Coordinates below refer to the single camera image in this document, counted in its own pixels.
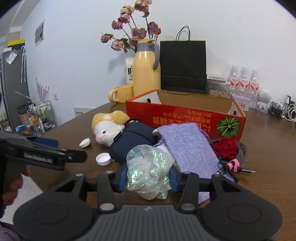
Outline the person's left hand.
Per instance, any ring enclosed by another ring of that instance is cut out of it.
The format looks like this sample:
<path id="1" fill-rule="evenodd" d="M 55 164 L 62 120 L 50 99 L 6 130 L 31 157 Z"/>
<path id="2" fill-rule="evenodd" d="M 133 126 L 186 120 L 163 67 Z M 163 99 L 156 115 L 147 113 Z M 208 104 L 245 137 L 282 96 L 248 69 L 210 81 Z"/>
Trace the person's left hand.
<path id="1" fill-rule="evenodd" d="M 13 180 L 10 184 L 10 188 L 7 192 L 4 192 L 2 195 L 3 206 L 12 205 L 14 200 L 18 195 L 19 189 L 23 186 L 23 178 L 19 177 L 16 180 Z"/>

